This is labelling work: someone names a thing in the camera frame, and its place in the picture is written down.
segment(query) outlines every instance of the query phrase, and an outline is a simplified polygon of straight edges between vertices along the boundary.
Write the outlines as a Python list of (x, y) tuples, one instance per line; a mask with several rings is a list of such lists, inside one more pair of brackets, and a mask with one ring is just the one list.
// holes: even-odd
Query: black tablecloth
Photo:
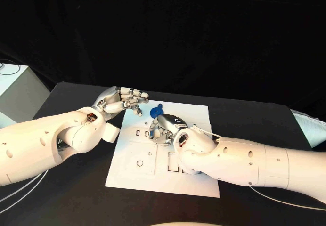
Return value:
[[(59, 83), (34, 118), (90, 106), (103, 90), (105, 87)], [(206, 105), (212, 131), (223, 137), (310, 150), (294, 116), (285, 106), (157, 92), (148, 94), (151, 100)], [(122, 117), (124, 113), (119, 113), (109, 123), (119, 127)], [(27, 197), (0, 215), (0, 222), (4, 225), (46, 226), (144, 226), (176, 221), (222, 225), (326, 225), (324, 212), (274, 202), (258, 195), (249, 187), (222, 181), (219, 199), (105, 187), (114, 148), (115, 143), (101, 141), (93, 150), (73, 155), (52, 168)], [(1, 197), (26, 182), (0, 187)], [(24, 195), (27, 190), (0, 203), (0, 210)], [(315, 199), (295, 192), (277, 188), (258, 188), (258, 191), (291, 203), (326, 207)]]

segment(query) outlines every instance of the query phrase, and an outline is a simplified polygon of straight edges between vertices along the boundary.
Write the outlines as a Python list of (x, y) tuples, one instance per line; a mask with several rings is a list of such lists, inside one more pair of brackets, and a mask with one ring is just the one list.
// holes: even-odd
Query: robotic arm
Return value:
[(150, 126), (150, 139), (161, 146), (173, 143), (187, 174), (203, 172), (236, 185), (284, 188), (326, 203), (326, 152), (272, 147), (216, 134), (213, 140), (207, 134), (168, 114), (158, 115)]
[(93, 149), (101, 138), (114, 142), (119, 129), (105, 121), (132, 109), (148, 94), (125, 87), (108, 88), (92, 105), (0, 130), (0, 186), (18, 182), (59, 165), (73, 154)]

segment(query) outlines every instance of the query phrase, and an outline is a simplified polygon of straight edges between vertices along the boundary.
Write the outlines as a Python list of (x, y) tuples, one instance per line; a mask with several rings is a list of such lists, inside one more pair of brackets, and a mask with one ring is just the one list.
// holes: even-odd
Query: black curtain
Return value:
[(321, 1), (0, 4), (0, 56), (60, 81), (274, 102), (326, 120)]

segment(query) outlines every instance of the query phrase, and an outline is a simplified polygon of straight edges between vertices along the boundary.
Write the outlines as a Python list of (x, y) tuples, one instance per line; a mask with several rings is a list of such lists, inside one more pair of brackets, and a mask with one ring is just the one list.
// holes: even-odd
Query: white paper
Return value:
[(177, 166), (173, 145), (161, 147), (148, 140), (150, 110), (158, 103), (165, 114), (210, 132), (207, 106), (150, 100), (140, 106), (141, 117), (127, 110), (105, 186), (219, 198), (217, 181), (203, 173), (186, 174)]

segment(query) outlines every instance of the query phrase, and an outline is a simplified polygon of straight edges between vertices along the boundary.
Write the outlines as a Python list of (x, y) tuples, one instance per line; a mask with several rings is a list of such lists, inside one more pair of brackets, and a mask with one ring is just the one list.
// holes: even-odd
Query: robotic hand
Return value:
[(278, 148), (225, 138), (168, 114), (150, 126), (152, 142), (173, 143), (177, 163), (187, 174), (203, 172), (212, 178), (242, 186), (278, 187), (326, 203), (326, 152)]
[(0, 130), (0, 186), (21, 181), (59, 165), (73, 154), (93, 149), (101, 138), (114, 142), (119, 129), (105, 121), (132, 109), (148, 94), (125, 87), (108, 88), (92, 107), (53, 115)]

